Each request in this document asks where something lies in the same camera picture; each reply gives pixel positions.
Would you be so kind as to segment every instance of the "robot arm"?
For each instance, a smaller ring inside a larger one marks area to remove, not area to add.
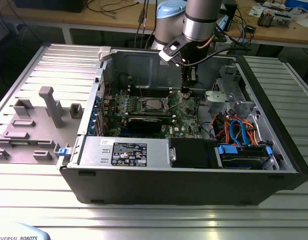
[[[159,53],[165,62],[171,61],[176,66],[181,66],[182,93],[186,93],[188,87],[196,85],[199,81],[198,66],[183,66],[183,64],[196,63],[207,55],[208,48],[200,46],[207,46],[208,42],[212,41],[221,4],[222,0],[188,0],[185,15],[182,16],[182,33],[166,44]],[[159,22],[157,27],[157,36],[162,39],[175,34],[174,31],[168,29],[168,26],[159,24]]]
[[[204,51],[197,47],[212,37],[221,4],[222,0],[188,0],[182,34],[163,48],[160,57],[166,62],[172,60],[176,65],[202,59]]]

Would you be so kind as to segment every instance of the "workbench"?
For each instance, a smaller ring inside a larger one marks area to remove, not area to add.
[[[110,31],[123,33],[136,33],[138,27],[138,18],[143,4],[137,4],[117,11],[117,19],[106,16],[99,12],[93,12],[85,8],[81,13],[72,13],[64,11],[51,11],[40,9],[16,8],[12,0],[10,0],[16,13],[28,24],[61,28],[66,44],[73,44],[73,38],[70,29],[86,29],[96,31]],[[96,0],[90,4],[90,7],[99,10],[100,4],[115,3],[114,0]],[[106,9],[116,9],[126,5],[133,4],[133,0],[126,0],[118,5],[110,6]],[[247,24],[256,27],[256,32],[252,43],[264,45],[276,45],[286,47],[308,48],[308,28],[301,26],[295,22],[286,27],[269,28],[260,27],[257,24],[257,17],[249,16],[250,8],[257,5],[254,0],[237,0],[238,8],[241,9],[242,17]],[[12,25],[20,24],[21,21],[16,18],[14,13],[7,5],[6,0],[1,0],[1,14],[5,22]],[[155,21],[155,5],[150,4],[148,7],[148,16],[146,21],[145,34],[150,34],[154,29]],[[239,38],[241,32],[237,28],[236,23],[232,24],[228,34],[231,37]]]
[[[97,46],[41,47],[0,103],[0,133],[18,98],[44,105],[41,86],[60,92],[55,100],[62,106],[79,100],[85,108],[89,91],[76,86],[91,88],[98,52]],[[245,59],[308,165],[307,85],[277,58]],[[308,239],[308,182],[279,191],[259,206],[83,204],[53,164],[0,163],[0,221],[38,227],[53,240]]]

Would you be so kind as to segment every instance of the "blue latch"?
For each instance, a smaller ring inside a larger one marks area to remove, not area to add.
[[[62,157],[70,157],[72,155],[73,148],[72,147],[64,147],[58,150],[58,156]]]
[[[238,154],[238,149],[233,145],[220,145],[218,148],[218,153],[221,154]]]
[[[96,107],[93,107],[92,113],[97,114],[98,113],[98,109]]]
[[[96,104],[101,104],[102,103],[102,99],[99,96],[95,97],[95,103]]]
[[[269,156],[273,155],[273,150],[272,150],[272,148],[270,146],[266,147],[266,152],[268,153]]]

